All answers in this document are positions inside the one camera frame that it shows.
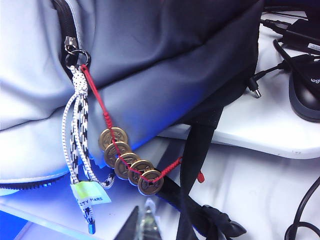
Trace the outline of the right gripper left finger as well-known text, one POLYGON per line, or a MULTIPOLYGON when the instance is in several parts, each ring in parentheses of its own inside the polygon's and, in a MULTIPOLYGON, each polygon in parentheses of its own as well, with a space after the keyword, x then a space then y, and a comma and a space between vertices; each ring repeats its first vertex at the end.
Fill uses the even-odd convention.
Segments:
POLYGON ((139 219, 139 207, 135 206, 114 240, 134 240, 139 219))

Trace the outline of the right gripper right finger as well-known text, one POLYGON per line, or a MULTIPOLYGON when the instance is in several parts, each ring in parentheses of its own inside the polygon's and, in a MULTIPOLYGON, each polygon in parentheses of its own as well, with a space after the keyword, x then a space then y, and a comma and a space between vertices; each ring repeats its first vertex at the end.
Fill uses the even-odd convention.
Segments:
POLYGON ((151 198, 144 204, 143 214, 139 225, 140 240, 161 240, 160 229, 155 217, 156 205, 151 198))

